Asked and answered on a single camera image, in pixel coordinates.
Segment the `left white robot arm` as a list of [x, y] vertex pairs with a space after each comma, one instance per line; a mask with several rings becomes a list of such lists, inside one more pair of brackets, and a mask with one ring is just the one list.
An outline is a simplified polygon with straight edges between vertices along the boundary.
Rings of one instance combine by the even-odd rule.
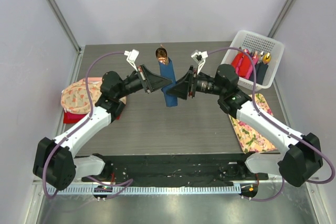
[[121, 98], [144, 90], [155, 92], [172, 83], [171, 79], [152, 73], [141, 65], [125, 79], [115, 71], [102, 77], [101, 96], [82, 120], [67, 132], [54, 139], [39, 141], [33, 173], [42, 179], [43, 185], [56, 190], [66, 189], [73, 180], [95, 176], [105, 182], [112, 174], [110, 162], [99, 154], [77, 158], [79, 150], [100, 130], [109, 126], [122, 112], [125, 105]]

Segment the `rose gold spoon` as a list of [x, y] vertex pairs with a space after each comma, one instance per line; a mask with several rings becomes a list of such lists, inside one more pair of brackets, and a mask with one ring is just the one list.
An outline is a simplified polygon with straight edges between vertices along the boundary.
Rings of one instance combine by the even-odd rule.
[[155, 51], [155, 57], [158, 62], [168, 65], [169, 64], [169, 57], [167, 55], [167, 51], [162, 44], [160, 44], [159, 48]]

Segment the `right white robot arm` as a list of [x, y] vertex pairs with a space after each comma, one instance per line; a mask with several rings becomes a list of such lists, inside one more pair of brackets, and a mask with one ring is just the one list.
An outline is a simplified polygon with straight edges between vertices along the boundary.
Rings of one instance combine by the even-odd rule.
[[282, 176], [289, 184], [300, 187], [323, 165], [319, 139], [312, 133], [303, 135], [282, 124], [275, 117], [255, 107], [252, 98], [238, 87], [239, 76], [230, 64], [220, 65], [214, 77], [197, 72], [190, 67], [187, 74], [167, 90], [167, 94], [186, 100], [196, 92], [219, 96], [220, 109], [247, 124], [271, 142], [278, 154], [248, 154], [237, 166], [242, 179], [256, 173]]

